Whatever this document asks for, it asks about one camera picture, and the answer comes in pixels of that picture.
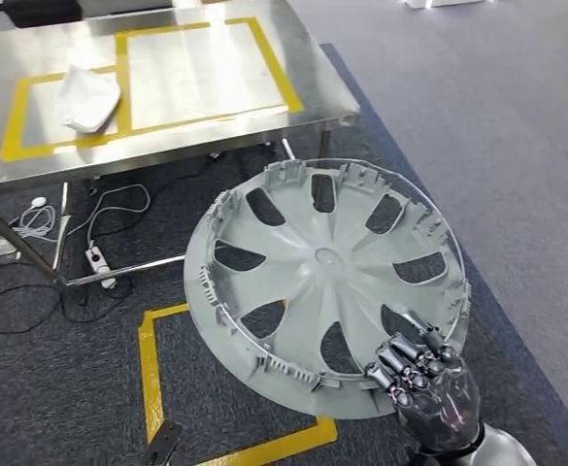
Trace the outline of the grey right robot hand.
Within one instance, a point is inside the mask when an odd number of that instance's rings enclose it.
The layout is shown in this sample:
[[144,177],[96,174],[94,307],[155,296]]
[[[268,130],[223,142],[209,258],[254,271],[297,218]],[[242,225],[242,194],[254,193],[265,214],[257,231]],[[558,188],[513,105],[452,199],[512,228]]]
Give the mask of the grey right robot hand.
[[375,349],[364,376],[393,403],[404,427],[435,456],[458,457],[483,436],[478,384],[464,360],[433,326],[405,312],[420,344],[399,332]]

